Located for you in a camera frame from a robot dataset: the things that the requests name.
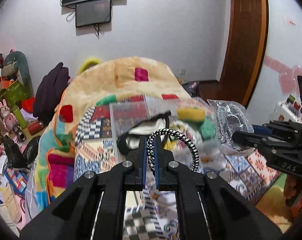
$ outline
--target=wooden door frame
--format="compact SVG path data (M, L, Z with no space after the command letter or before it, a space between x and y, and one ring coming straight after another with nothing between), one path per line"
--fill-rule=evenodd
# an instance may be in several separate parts
M233 30L233 20L234 20L234 0L230 0L231 7L230 7L230 26L229 26L229 36L228 36L228 43L227 43L227 50L226 56L224 59L223 69L221 73L220 82L227 77L225 77L226 65L230 54L230 47L231 47L231 38L232 38L232 30ZM264 53L266 50L267 45L267 37L268 37L268 27L269 27L269 2L268 0L261 0L261 12L262 12L262 21L261 21L261 31L260 31L260 39L259 39L259 46L258 52L256 57L256 63L253 69L253 73L248 85L248 88L245 92L245 96L241 102L241 104L245 107L248 106L253 92L255 90L256 84L259 79L259 75L261 72L261 68L264 61Z

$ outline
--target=pink rabbit doll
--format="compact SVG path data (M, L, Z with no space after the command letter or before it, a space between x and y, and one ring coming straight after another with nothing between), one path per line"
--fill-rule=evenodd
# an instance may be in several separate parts
M14 125L18 125L18 121L13 113L10 112L9 107L6 105L6 100L3 99L3 103L0 102L1 116L3 117L3 123L8 132L13 130Z

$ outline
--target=white wall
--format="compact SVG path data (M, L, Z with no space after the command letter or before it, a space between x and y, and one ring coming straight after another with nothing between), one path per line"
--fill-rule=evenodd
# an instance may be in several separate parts
M296 26L288 24L293 21ZM269 34L266 55L292 68L302 67L302 9L296 0L269 0ZM266 122L283 95L279 73L264 65L248 106L253 123Z
M224 59L230 0L113 0L111 24L98 40L93 26L67 23L60 0L7 0L0 10L0 53L19 50L33 88L60 61L74 76L84 59L144 56L169 65L185 80L214 80ZM186 74L180 76L181 69Z

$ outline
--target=blanket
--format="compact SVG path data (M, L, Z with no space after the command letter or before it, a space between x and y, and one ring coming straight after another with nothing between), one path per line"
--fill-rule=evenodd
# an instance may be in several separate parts
M85 111L138 95L190 98L167 65L140 57L120 58L91 67L65 89L39 142L34 171L39 211L73 182L74 137ZM66 105L72 106L72 122L60 119L60 110Z

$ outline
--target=human hand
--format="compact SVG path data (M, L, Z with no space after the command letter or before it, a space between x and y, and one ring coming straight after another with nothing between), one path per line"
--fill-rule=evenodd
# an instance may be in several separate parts
M290 199L296 194L296 189L295 189L296 184L297 184L297 179L287 174L285 187L283 190L283 194L285 195L286 199Z

